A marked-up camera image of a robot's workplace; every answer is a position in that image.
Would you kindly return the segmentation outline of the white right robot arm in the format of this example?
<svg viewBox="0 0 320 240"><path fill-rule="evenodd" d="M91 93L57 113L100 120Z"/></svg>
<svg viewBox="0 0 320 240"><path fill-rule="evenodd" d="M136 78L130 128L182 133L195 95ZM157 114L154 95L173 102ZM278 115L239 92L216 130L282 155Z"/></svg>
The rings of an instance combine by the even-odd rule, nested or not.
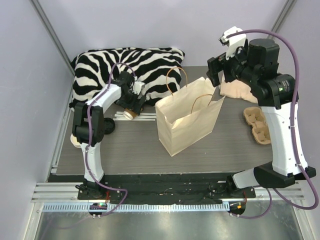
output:
<svg viewBox="0 0 320 240"><path fill-rule="evenodd" d="M272 147L272 161L229 176L226 193L236 198L247 187L283 189L297 180L315 177L316 169L304 159L299 142L299 156L295 155L292 131L297 119L291 113L291 107L298 103L293 100L295 79L278 72L279 45L267 38L249 41L222 37L219 41L228 49L207 61L206 74L215 87L220 84L219 72L224 73L226 82L239 80L250 87L265 116Z"/></svg>

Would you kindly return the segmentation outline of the single brown paper cup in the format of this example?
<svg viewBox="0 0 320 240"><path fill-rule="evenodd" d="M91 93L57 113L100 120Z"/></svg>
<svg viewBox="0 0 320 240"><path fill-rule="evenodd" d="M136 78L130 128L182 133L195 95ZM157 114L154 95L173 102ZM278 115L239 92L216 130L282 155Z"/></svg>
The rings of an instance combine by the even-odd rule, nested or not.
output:
<svg viewBox="0 0 320 240"><path fill-rule="evenodd" d="M127 120L133 120L134 118L136 118L137 116L140 115L140 112L134 112L133 110L130 110L128 108L125 108L123 111L123 116L127 119Z"/></svg>

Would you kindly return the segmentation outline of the cream paper bag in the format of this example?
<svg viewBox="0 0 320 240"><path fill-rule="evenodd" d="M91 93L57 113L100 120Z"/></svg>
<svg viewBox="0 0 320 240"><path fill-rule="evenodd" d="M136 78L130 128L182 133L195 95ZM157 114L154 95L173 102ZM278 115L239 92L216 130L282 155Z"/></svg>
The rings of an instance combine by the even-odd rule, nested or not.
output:
<svg viewBox="0 0 320 240"><path fill-rule="evenodd" d="M170 156L212 133L224 102L212 100L215 90L200 77L155 104L158 138Z"/></svg>

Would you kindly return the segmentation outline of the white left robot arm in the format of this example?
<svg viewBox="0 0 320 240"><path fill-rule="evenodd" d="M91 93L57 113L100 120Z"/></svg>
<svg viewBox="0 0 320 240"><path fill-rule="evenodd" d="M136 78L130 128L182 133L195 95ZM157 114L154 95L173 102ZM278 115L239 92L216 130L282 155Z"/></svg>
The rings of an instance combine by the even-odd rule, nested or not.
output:
<svg viewBox="0 0 320 240"><path fill-rule="evenodd" d="M126 71L110 79L105 87L86 102L74 107L72 134L80 143L85 166L83 186L89 188L89 194L100 200L107 192L104 185L104 171L101 164L101 141L107 131L115 129L115 123L106 128L104 114L116 103L125 109L124 116L132 120L138 116L145 104L143 95L145 83Z"/></svg>

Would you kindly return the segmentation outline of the black lid stack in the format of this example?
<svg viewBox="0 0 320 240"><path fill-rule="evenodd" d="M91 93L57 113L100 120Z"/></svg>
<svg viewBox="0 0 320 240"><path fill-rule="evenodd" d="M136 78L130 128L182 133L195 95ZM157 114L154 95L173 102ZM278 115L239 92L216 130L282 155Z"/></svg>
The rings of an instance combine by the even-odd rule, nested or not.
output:
<svg viewBox="0 0 320 240"><path fill-rule="evenodd" d="M111 134L116 128L115 121L112 118L105 117L103 123L104 123L104 134L105 135Z"/></svg>

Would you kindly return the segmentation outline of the brown paper cups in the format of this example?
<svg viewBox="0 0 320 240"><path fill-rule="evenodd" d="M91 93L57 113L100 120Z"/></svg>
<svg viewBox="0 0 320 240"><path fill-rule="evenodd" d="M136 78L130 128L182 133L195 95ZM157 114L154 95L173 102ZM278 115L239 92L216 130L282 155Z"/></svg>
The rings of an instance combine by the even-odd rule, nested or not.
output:
<svg viewBox="0 0 320 240"><path fill-rule="evenodd" d="M81 148L81 144L78 142L77 138L73 134L70 135L70 141L74 147Z"/></svg>

